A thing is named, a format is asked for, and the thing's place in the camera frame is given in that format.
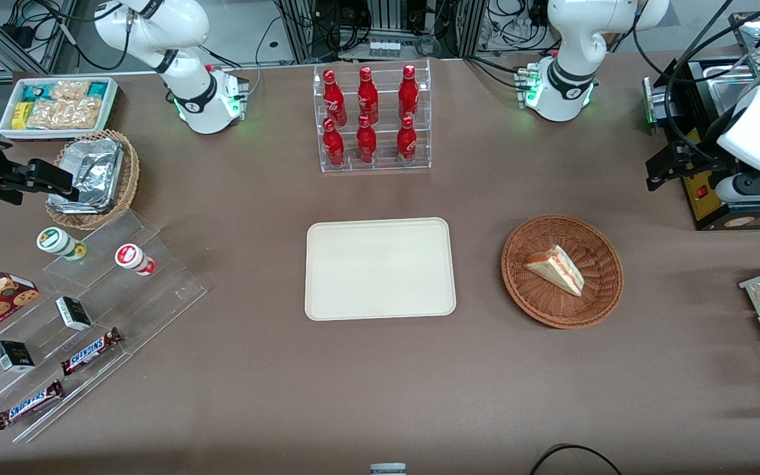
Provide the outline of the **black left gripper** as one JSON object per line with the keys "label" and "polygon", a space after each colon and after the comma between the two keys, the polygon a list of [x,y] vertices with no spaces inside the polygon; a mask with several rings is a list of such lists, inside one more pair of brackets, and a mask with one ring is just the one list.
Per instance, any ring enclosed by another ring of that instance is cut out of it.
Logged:
{"label": "black left gripper", "polygon": [[703,185],[714,191],[724,178],[736,173],[736,159],[729,154],[721,154],[714,162],[709,162],[702,154],[691,153],[683,141],[670,141],[664,149],[664,157],[646,160],[646,186],[649,192],[655,192],[667,181],[678,179],[683,166],[687,171],[683,177],[685,191],[696,190]]}

